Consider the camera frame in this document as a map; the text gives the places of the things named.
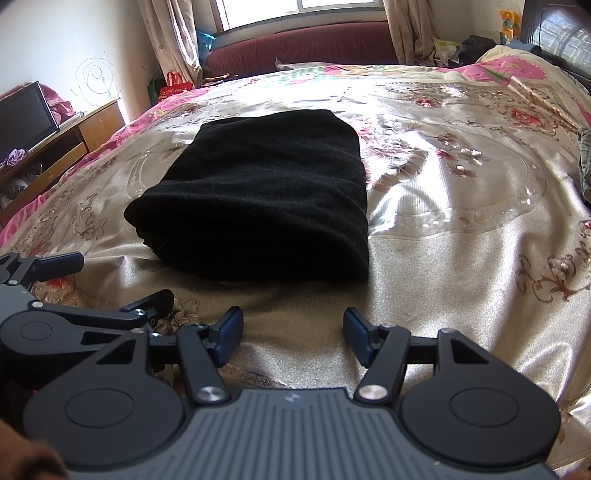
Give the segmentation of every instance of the floral bedspread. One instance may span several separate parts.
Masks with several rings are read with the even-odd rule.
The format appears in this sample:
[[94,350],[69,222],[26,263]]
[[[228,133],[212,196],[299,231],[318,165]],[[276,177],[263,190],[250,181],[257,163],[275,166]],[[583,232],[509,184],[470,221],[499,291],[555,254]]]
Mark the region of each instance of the floral bedspread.
[[[576,187],[576,132],[591,121],[584,91],[544,60],[497,47],[464,69],[324,66],[198,92],[120,132],[3,233],[2,253],[84,253],[83,272],[37,284],[39,298],[114,309],[170,288],[163,332],[239,305],[245,337],[223,373],[252,385],[351,390],[363,369],[342,339],[349,306],[415,335],[455,328],[556,399],[563,425],[550,465],[588,463],[591,213]],[[204,122],[301,108],[330,109],[359,134],[366,285],[204,281],[162,265],[123,219]],[[428,374],[409,368],[407,384]]]

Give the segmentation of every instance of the beige curtain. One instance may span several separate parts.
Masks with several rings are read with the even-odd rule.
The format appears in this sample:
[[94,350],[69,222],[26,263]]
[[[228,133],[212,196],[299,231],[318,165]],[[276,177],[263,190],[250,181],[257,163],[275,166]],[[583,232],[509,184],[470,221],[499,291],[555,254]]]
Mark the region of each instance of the beige curtain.
[[384,7],[400,65],[432,64],[437,33],[427,0],[384,0]]
[[195,86],[202,70],[191,0],[138,0],[156,58],[164,72],[180,73]]

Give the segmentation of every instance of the wall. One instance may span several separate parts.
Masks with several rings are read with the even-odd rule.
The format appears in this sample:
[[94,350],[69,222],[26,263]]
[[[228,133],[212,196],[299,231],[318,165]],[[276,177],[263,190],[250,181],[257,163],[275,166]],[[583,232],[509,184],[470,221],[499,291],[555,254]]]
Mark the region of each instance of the wall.
[[0,92],[39,80],[77,111],[120,96],[125,120],[150,107],[160,72],[137,0],[12,0],[0,11]]
[[[517,9],[523,11],[525,0],[430,0],[431,10],[437,32],[445,40],[462,42],[471,34],[490,36],[498,40],[495,31],[501,29],[498,9]],[[200,30],[215,32],[215,22],[209,0],[193,0],[195,24]],[[348,21],[385,20],[385,13],[376,11],[358,11],[349,13],[322,13],[308,17],[289,18],[263,23],[253,27],[241,28],[221,35],[214,48],[223,47],[248,38],[270,35],[292,28],[311,27]]]

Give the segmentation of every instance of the tv screen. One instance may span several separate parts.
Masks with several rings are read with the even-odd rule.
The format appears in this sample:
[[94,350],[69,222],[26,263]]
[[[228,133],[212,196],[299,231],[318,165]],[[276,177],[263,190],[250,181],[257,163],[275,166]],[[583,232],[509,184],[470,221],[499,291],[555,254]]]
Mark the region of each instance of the tv screen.
[[0,125],[0,162],[12,150],[30,150],[59,130],[39,82],[0,101]]

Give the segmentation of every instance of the red gift bag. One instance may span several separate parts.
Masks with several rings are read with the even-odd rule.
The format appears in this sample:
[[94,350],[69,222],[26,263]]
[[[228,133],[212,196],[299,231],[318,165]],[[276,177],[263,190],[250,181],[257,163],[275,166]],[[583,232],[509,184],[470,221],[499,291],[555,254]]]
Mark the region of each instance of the red gift bag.
[[168,86],[162,87],[158,93],[159,102],[177,93],[188,92],[194,88],[191,82],[183,82],[183,77],[180,73],[168,72],[166,83]]

